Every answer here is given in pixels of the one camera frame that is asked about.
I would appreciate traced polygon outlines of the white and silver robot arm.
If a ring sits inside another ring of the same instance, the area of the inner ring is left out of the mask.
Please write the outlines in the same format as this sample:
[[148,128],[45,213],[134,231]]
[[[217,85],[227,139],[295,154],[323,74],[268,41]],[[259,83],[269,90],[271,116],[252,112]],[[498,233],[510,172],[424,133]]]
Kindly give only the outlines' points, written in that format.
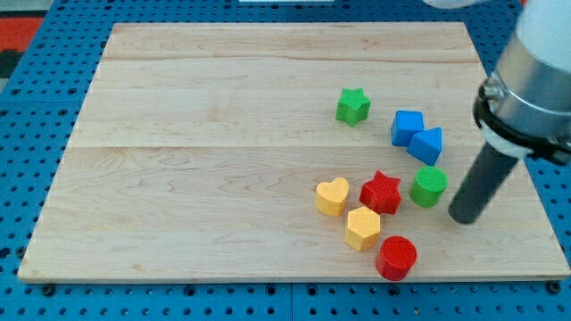
[[501,154],[570,162],[570,0],[525,3],[473,115]]

